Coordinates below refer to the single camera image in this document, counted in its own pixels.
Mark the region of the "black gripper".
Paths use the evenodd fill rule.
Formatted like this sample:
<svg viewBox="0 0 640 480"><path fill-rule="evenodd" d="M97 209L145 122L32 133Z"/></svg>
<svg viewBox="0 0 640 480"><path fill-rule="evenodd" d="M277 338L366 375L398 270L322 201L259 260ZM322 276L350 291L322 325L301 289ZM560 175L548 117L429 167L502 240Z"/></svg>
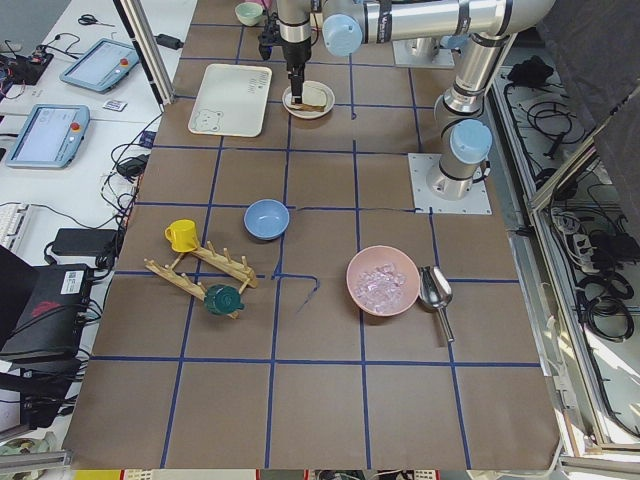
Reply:
<svg viewBox="0 0 640 480"><path fill-rule="evenodd" d="M290 81L292 100L301 100L304 88L304 68L311 58L311 39L302 42L282 41L283 56Z"/></svg>

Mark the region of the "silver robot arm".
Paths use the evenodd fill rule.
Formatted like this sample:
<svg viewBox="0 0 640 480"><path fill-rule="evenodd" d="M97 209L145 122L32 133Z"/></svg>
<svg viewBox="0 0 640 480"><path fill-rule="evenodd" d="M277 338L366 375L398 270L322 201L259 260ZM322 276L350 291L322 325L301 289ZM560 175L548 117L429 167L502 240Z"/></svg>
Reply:
<svg viewBox="0 0 640 480"><path fill-rule="evenodd" d="M429 79L432 70L449 71L454 68L454 56L468 38L444 36L394 41L389 44L364 45L348 57L329 57L330 70L323 71L338 81L345 73L352 87L355 101L362 104L409 104L410 81ZM285 44L283 55L287 62L290 87L283 101L297 110L328 110L337 98L330 87L305 78L305 66L311 59L313 40Z"/></svg>
<svg viewBox="0 0 640 480"><path fill-rule="evenodd" d="M480 121L484 101L516 35L542 20L551 1L279 1L276 43L283 50L292 100L303 98L311 58L311 16L322 17L322 39L336 57L368 44L398 45L466 37L451 85L438 97L434 120L442 154L426 175L438 197L458 201L471 188L492 145Z"/></svg>

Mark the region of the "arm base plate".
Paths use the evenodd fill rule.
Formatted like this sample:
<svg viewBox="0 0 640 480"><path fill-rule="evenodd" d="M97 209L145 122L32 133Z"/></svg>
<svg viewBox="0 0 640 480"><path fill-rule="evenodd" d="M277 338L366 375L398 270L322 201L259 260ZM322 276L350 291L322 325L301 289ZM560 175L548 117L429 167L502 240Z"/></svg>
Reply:
<svg viewBox="0 0 640 480"><path fill-rule="evenodd" d="M453 180L441 172L440 157L440 154L408 154L414 209L425 214L491 215L480 169L476 169L471 179Z"/></svg>
<svg viewBox="0 0 640 480"><path fill-rule="evenodd" d="M421 37L392 42L398 67L451 70L455 66L450 49L441 45L442 36Z"/></svg>

